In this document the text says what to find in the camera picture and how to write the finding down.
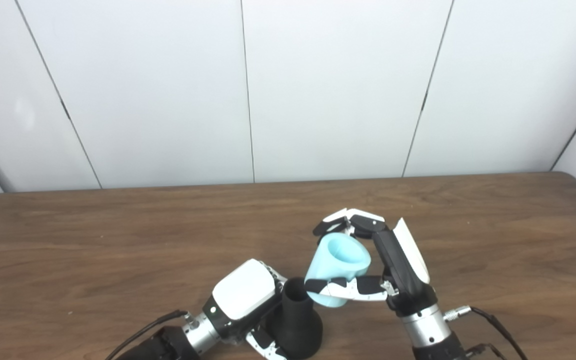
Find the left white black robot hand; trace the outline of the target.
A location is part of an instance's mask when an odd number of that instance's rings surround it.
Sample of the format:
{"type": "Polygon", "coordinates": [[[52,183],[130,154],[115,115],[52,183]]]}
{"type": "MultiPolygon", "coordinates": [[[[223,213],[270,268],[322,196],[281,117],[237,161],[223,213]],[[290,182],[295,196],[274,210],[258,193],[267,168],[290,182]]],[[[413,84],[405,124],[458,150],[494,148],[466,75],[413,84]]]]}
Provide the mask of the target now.
{"type": "Polygon", "coordinates": [[[265,360],[285,360],[285,351],[263,328],[265,319],[281,306],[287,278],[261,260],[249,259],[213,288],[199,315],[198,351],[218,343],[247,342],[265,360]]]}

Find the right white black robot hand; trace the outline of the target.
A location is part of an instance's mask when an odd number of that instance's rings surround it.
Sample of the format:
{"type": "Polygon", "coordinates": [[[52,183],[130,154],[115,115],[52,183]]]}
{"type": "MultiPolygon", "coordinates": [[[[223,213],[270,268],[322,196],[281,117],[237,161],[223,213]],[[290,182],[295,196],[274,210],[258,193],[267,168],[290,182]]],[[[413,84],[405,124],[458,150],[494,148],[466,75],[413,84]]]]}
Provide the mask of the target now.
{"type": "Polygon", "coordinates": [[[436,306],[423,256],[404,221],[390,228],[384,217],[343,208],[327,215],[313,234],[317,250],[304,280],[318,304],[386,302],[398,317],[436,306]]]}

